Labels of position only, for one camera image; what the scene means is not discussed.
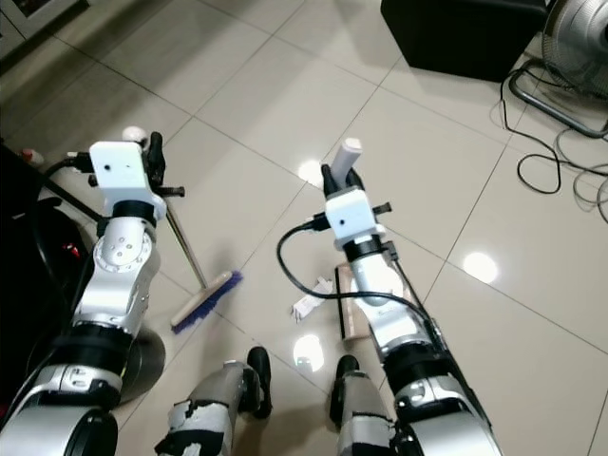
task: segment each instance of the robot leg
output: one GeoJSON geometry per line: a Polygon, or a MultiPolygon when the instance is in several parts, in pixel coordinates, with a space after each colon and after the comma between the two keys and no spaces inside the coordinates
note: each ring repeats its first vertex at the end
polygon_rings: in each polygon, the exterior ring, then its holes
{"type": "Polygon", "coordinates": [[[162,456],[228,456],[237,415],[270,415],[270,360],[261,347],[251,349],[247,364],[226,362],[203,379],[169,413],[169,433],[156,445],[162,456]]]}
{"type": "Polygon", "coordinates": [[[389,455],[394,427],[380,392],[361,370],[356,358],[343,356],[332,390],[330,416],[338,428],[338,454],[389,455]]]}

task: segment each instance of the metal fan stand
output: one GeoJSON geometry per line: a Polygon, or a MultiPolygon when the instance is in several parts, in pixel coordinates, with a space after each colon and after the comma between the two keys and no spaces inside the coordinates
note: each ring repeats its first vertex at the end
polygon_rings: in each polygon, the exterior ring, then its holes
{"type": "Polygon", "coordinates": [[[548,114],[549,116],[553,117],[554,119],[562,122],[563,124],[568,125],[570,128],[577,130],[580,134],[585,135],[589,138],[600,139],[600,138],[603,138],[604,136],[608,135],[608,120],[606,120],[606,123],[604,124],[604,127],[601,130],[596,130],[596,129],[590,128],[587,125],[585,125],[584,123],[575,119],[574,117],[567,115],[566,113],[564,113],[563,111],[560,111],[559,109],[555,108],[551,104],[548,104],[548,103],[544,102],[543,100],[538,99],[531,93],[523,90],[517,84],[517,82],[524,74],[526,74],[525,72],[527,70],[529,71],[532,68],[546,69],[545,61],[543,59],[530,59],[521,66],[521,68],[520,68],[521,71],[518,71],[511,78],[511,80],[509,81],[509,88],[511,89],[511,92],[513,92],[513,94],[517,98],[524,100],[529,105],[533,105],[534,107],[536,107],[537,109],[540,109],[545,114],[548,114]]]}

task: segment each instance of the cable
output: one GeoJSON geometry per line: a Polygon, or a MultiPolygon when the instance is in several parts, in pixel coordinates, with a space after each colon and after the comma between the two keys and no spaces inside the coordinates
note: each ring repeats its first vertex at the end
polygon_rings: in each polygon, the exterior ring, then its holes
{"type": "Polygon", "coordinates": [[[64,293],[64,287],[62,286],[61,282],[57,278],[57,275],[55,275],[55,273],[53,272],[53,269],[52,269],[50,263],[48,262],[47,253],[45,252],[45,242],[42,239],[42,235],[40,233],[40,220],[38,217],[38,198],[40,197],[40,192],[45,185],[45,181],[50,179],[50,177],[53,174],[55,174],[57,171],[59,171],[60,169],[67,167],[67,166],[71,166],[72,164],[73,164],[73,160],[65,159],[65,160],[59,161],[57,163],[54,163],[47,169],[47,171],[45,171],[45,173],[42,175],[41,179],[39,179],[39,181],[37,182],[36,187],[34,187],[34,191],[32,192],[32,203],[31,203],[30,209],[28,211],[29,222],[30,222],[30,226],[31,226],[31,233],[33,235],[34,242],[36,244],[36,250],[38,250],[38,255],[40,256],[43,264],[47,268],[48,278],[49,278],[50,282],[53,284],[53,287],[55,288],[55,291],[57,292],[57,295],[60,297],[61,301],[63,301],[63,305],[64,305],[63,320],[65,320],[69,314],[69,303],[67,301],[66,294],[64,293]]]}
{"type": "Polygon", "coordinates": [[[604,221],[606,223],[608,223],[608,214],[606,214],[603,210],[603,208],[601,207],[602,203],[605,202],[601,200],[601,194],[602,193],[608,193],[608,179],[604,181],[604,183],[602,185],[599,186],[599,190],[598,190],[598,210],[599,210],[599,215],[604,219],[604,221]]]}
{"type": "Polygon", "coordinates": [[[519,180],[528,188],[530,188],[531,190],[534,190],[537,193],[541,193],[543,195],[555,195],[556,193],[558,193],[561,190],[561,166],[562,165],[566,165],[566,166],[570,166],[571,168],[575,168],[580,170],[581,172],[577,175],[577,177],[575,178],[574,181],[574,193],[575,196],[577,198],[580,198],[583,201],[589,202],[591,204],[594,204],[598,207],[599,213],[601,215],[601,217],[608,223],[608,218],[605,217],[606,214],[604,213],[601,205],[606,202],[606,200],[602,200],[601,199],[601,187],[598,190],[598,197],[595,200],[590,200],[590,199],[586,199],[584,198],[577,187],[579,178],[582,177],[585,174],[593,174],[595,176],[600,176],[600,177],[604,177],[604,178],[608,178],[608,172],[604,172],[604,171],[599,171],[599,169],[608,166],[608,163],[605,164],[599,164],[596,166],[584,166],[580,163],[577,163],[575,161],[570,160],[564,153],[563,150],[561,149],[561,144],[560,144],[560,140],[561,137],[567,132],[570,131],[571,128],[566,128],[564,129],[556,138],[556,147],[552,147],[551,145],[549,145],[547,142],[541,140],[540,138],[537,138],[535,136],[532,136],[528,133],[524,133],[520,130],[517,130],[513,127],[511,127],[508,123],[508,119],[506,116],[506,101],[504,99],[504,85],[506,84],[506,82],[513,76],[517,75],[517,74],[522,74],[525,73],[529,76],[531,76],[532,78],[536,79],[537,81],[539,81],[540,83],[546,84],[548,86],[555,86],[555,87],[560,87],[560,88],[568,88],[568,87],[563,87],[563,85],[559,85],[559,84],[555,84],[552,83],[550,81],[545,81],[543,78],[535,75],[534,73],[532,73],[531,71],[529,71],[528,69],[522,69],[522,68],[516,68],[512,71],[510,71],[507,76],[503,79],[503,81],[501,82],[501,87],[500,87],[500,100],[499,100],[499,104],[501,105],[501,109],[503,112],[503,126],[504,129],[522,136],[524,138],[527,138],[528,140],[531,140],[535,143],[540,144],[542,147],[544,147],[545,149],[547,149],[549,152],[551,152],[551,156],[547,157],[546,155],[543,154],[527,154],[525,155],[523,158],[521,158],[518,163],[517,163],[517,176],[519,178],[519,180]],[[522,173],[522,166],[523,163],[526,160],[532,159],[532,158],[537,158],[537,159],[541,159],[541,160],[547,160],[549,162],[554,162],[556,165],[556,171],[557,171],[557,184],[555,186],[554,189],[552,190],[545,190],[542,188],[539,188],[535,185],[533,185],[532,183],[530,183],[528,180],[525,179],[525,177],[523,176],[522,173]]]}
{"type": "Polygon", "coordinates": [[[54,349],[51,350],[40,363],[38,363],[38,365],[36,366],[36,369],[34,369],[31,372],[31,374],[28,376],[26,381],[23,382],[23,384],[21,385],[21,388],[17,391],[15,396],[12,398],[12,401],[10,401],[9,407],[7,408],[7,412],[5,413],[4,417],[2,418],[2,423],[0,423],[0,430],[3,429],[4,426],[9,422],[10,416],[15,412],[17,407],[19,407],[19,404],[21,404],[21,401],[23,400],[22,396],[24,396],[26,391],[28,391],[31,388],[31,385],[38,377],[38,374],[45,367],[45,365],[50,360],[50,358],[52,357],[53,354],[55,354],[54,349]]]}
{"type": "Polygon", "coordinates": [[[411,293],[411,297],[413,297],[413,300],[416,302],[416,304],[418,305],[418,307],[420,309],[424,309],[425,306],[423,305],[422,301],[418,297],[418,294],[414,290],[414,287],[411,286],[411,283],[409,282],[408,276],[406,275],[406,273],[404,272],[403,268],[401,267],[401,263],[399,262],[399,260],[395,259],[393,261],[393,263],[397,267],[397,271],[399,272],[399,275],[401,276],[401,279],[404,282],[406,282],[406,286],[408,287],[409,292],[411,293]]]}
{"type": "Polygon", "coordinates": [[[421,310],[420,310],[419,307],[413,305],[411,302],[407,301],[403,297],[397,296],[395,294],[379,293],[379,292],[354,292],[354,293],[323,294],[323,293],[316,292],[315,290],[311,290],[306,285],[303,285],[297,278],[295,278],[295,276],[292,274],[292,272],[287,268],[287,265],[285,264],[285,261],[283,260],[282,250],[283,250],[283,245],[285,244],[285,242],[289,238],[291,238],[293,235],[295,235],[297,233],[304,232],[304,231],[309,231],[311,229],[313,229],[313,224],[311,222],[307,222],[307,223],[303,223],[301,225],[298,225],[295,228],[292,228],[291,230],[289,230],[287,233],[285,233],[281,237],[281,239],[279,240],[278,244],[276,245],[276,259],[278,259],[278,264],[280,265],[281,270],[283,271],[283,273],[285,274],[285,276],[287,276],[287,278],[289,278],[290,281],[300,291],[304,292],[307,295],[311,295],[311,296],[318,297],[318,298],[321,298],[321,299],[383,297],[385,299],[389,299],[389,300],[392,300],[392,301],[395,301],[395,302],[399,302],[400,304],[403,304],[404,306],[407,306],[413,313],[416,314],[416,316],[418,316],[421,319],[421,321],[423,321],[423,322],[428,322],[429,321],[429,317],[428,317],[428,314],[426,312],[421,312],[421,310]]]}
{"type": "MultiPolygon", "coordinates": [[[[76,311],[76,307],[78,306],[78,302],[80,301],[81,295],[83,293],[83,288],[85,286],[85,281],[86,281],[86,273],[88,271],[88,268],[90,267],[90,265],[93,263],[93,254],[92,252],[88,254],[88,256],[86,257],[85,260],[85,264],[83,266],[83,270],[80,272],[79,274],[79,278],[78,278],[78,284],[76,285],[76,289],[74,290],[74,297],[72,298],[72,302],[69,308],[69,314],[70,314],[70,319],[66,322],[66,324],[62,323],[62,329],[61,329],[61,333],[66,329],[65,326],[70,323],[71,321],[71,316],[74,315],[74,311],[76,311]]],[[[56,331],[56,328],[54,327],[48,327],[46,331],[42,332],[38,338],[36,339],[36,342],[34,343],[34,345],[32,346],[31,350],[29,351],[29,355],[28,355],[28,361],[26,362],[26,372],[25,375],[28,375],[29,372],[29,363],[31,362],[31,358],[33,357],[36,348],[38,347],[38,344],[46,337],[48,336],[50,333],[53,333],[54,331],[56,331]]]]}

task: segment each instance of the robotic arm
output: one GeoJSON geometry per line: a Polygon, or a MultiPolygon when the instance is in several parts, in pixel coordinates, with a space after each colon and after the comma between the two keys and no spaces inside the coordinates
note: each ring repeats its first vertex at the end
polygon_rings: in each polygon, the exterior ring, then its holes
{"type": "Polygon", "coordinates": [[[109,411],[120,402],[129,350],[161,264],[155,247],[155,227],[166,213],[161,195],[183,192],[162,187],[161,135],[137,141],[96,142],[71,158],[94,172],[111,217],[101,227],[94,272],[71,328],[2,429],[0,454],[39,455],[40,445],[53,456],[114,454],[118,429],[109,411]]]}
{"type": "MultiPolygon", "coordinates": [[[[411,288],[392,242],[376,216],[390,205],[372,208],[352,165],[361,154],[358,140],[347,140],[329,167],[322,165],[325,212],[291,230],[331,228],[335,247],[346,254],[353,274],[351,297],[370,323],[374,345],[394,395],[398,421],[390,447],[407,456],[500,456],[484,409],[466,383],[435,321],[411,288]],[[409,290],[411,300],[403,297],[409,290]]],[[[338,295],[320,296],[337,298],[338,295]]]]}

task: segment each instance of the black speaker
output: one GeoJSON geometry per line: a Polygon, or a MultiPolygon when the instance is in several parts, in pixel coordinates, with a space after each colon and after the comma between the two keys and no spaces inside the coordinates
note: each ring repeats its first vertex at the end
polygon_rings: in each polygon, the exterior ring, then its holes
{"type": "Polygon", "coordinates": [[[544,0],[383,0],[411,67],[502,81],[547,17],[544,0]]]}

